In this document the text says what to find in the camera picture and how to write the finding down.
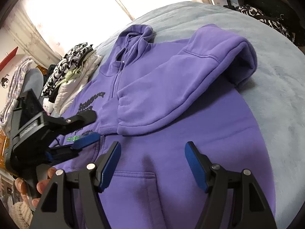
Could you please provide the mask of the grey-blue bed blanket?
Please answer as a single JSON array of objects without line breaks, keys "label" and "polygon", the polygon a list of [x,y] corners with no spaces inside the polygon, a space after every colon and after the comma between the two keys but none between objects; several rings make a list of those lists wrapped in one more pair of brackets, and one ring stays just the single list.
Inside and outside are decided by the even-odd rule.
[{"label": "grey-blue bed blanket", "polygon": [[98,118],[62,145],[100,140],[58,164],[79,171],[114,141],[121,157],[99,195],[112,228],[194,228],[206,201],[185,157],[192,141],[230,171],[254,173],[278,228],[304,203],[304,55],[239,12],[183,2],[101,43],[103,61],[64,117]]}]

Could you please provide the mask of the Hello Kitty plush toy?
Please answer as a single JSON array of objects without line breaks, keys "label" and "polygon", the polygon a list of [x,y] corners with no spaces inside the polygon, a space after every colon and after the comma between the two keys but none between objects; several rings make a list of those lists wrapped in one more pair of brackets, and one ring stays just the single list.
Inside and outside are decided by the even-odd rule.
[{"label": "Hello Kitty plush toy", "polygon": [[42,106],[48,115],[54,111],[54,103],[50,102],[48,98],[44,98]]}]

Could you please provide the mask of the floral sheer curtain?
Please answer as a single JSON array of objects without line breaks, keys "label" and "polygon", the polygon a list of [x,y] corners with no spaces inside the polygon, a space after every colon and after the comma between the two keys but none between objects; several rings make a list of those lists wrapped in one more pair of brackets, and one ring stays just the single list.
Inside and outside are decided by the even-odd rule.
[{"label": "floral sheer curtain", "polygon": [[55,63],[74,45],[98,46],[140,16],[182,1],[211,0],[19,0],[4,27],[30,55]]}]

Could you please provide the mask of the orange wooden headboard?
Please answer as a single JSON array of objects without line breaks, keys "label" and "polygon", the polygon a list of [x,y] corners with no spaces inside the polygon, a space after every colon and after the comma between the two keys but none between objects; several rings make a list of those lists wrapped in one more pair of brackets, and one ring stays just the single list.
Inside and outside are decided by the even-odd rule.
[{"label": "orange wooden headboard", "polygon": [[3,131],[0,130],[0,152],[1,155],[4,154],[6,148],[9,147],[9,138],[4,135]]}]

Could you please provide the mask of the purple zip hoodie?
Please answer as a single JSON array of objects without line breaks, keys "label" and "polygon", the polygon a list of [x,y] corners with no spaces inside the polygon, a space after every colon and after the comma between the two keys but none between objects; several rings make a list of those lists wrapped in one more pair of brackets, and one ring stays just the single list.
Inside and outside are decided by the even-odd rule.
[{"label": "purple zip hoodie", "polygon": [[93,110],[97,120],[55,143],[71,144],[92,132],[100,140],[57,167],[79,171],[118,141],[119,163],[99,195],[111,227],[194,228],[207,195],[185,157],[191,141],[226,170],[249,169],[275,211],[268,151],[238,92],[256,68],[251,43],[216,25],[162,43],[153,42],[151,26],[130,26],[63,114]]}]

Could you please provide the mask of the black white clothes on chair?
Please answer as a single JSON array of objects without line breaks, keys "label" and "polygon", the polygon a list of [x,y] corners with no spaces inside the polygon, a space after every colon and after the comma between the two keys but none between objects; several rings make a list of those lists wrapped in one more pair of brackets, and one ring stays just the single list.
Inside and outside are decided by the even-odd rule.
[{"label": "black white clothes on chair", "polygon": [[273,28],[274,30],[285,36],[292,43],[296,42],[295,33],[289,31],[288,27],[283,24],[282,19],[266,16],[261,10],[254,8],[250,5],[237,6],[235,10],[268,25],[269,27]]}]

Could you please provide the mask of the purple floral folded blanket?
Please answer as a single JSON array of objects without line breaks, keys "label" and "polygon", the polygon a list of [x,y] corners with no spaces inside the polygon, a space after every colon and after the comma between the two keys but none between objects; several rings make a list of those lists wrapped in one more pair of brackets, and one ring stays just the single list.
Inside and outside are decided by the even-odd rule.
[{"label": "purple floral folded blanket", "polygon": [[21,93],[26,74],[31,70],[35,61],[31,56],[24,57],[15,68],[10,85],[8,86],[7,101],[1,111],[1,131],[5,135],[11,130],[11,119],[17,99]]}]

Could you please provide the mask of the red wall shelf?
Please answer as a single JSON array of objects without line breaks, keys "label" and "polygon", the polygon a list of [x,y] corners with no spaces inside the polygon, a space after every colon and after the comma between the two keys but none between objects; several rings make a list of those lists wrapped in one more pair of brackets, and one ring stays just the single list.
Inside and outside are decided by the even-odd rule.
[{"label": "red wall shelf", "polygon": [[18,47],[15,47],[0,63],[0,71],[2,71],[5,66],[16,56]]}]

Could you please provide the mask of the black white patterned garment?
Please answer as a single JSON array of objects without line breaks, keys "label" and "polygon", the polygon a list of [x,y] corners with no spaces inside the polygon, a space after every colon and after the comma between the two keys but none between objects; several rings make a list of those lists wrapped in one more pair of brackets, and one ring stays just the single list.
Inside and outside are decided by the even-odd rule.
[{"label": "black white patterned garment", "polygon": [[92,44],[88,44],[87,42],[72,47],[47,78],[41,92],[41,97],[49,97],[54,91],[55,85],[64,78],[68,71],[72,71],[78,67],[81,58],[86,56],[90,51],[92,51]]}]

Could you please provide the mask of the light green folded garment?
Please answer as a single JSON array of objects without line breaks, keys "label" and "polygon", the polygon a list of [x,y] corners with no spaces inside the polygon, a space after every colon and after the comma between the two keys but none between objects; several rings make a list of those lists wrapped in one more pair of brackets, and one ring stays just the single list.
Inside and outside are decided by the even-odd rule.
[{"label": "light green folded garment", "polygon": [[68,71],[65,77],[58,83],[61,85],[65,82],[78,78],[83,71],[83,67],[79,67],[78,69],[73,69],[72,71]]}]

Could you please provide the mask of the white puffer jacket folded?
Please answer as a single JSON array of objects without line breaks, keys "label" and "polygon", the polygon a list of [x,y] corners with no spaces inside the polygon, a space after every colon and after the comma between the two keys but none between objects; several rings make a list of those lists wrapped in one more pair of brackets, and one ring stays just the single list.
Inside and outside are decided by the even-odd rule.
[{"label": "white puffer jacket folded", "polygon": [[82,72],[75,78],[64,81],[59,86],[54,102],[54,111],[57,115],[62,115],[72,105],[76,95],[88,83],[89,78],[95,72],[102,59],[103,56],[96,54],[96,50],[90,52],[82,61]]}]

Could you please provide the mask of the cartoon wall sticker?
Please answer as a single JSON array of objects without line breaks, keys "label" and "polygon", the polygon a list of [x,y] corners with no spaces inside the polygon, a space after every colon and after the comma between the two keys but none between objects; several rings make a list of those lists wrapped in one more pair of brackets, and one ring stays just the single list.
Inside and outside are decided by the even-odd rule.
[{"label": "cartoon wall sticker", "polygon": [[8,88],[9,85],[10,85],[9,74],[6,74],[1,79],[1,86],[2,86],[2,88],[6,89],[6,88]]}]

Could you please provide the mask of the black clothes pile by window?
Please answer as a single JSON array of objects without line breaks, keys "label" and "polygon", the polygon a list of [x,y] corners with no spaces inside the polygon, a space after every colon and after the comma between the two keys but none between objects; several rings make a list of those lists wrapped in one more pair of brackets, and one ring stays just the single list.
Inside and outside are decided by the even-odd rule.
[{"label": "black clothes pile by window", "polygon": [[44,76],[44,82],[56,82],[63,73],[61,65],[61,63],[50,65],[47,74]]}]

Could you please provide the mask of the black folded garment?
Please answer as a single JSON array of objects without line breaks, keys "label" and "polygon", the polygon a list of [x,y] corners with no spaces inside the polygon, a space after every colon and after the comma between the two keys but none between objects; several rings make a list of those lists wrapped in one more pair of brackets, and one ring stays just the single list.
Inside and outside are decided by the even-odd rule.
[{"label": "black folded garment", "polygon": [[58,96],[58,91],[59,91],[60,86],[57,86],[53,92],[48,96],[48,100],[51,103],[55,103],[56,97]]}]

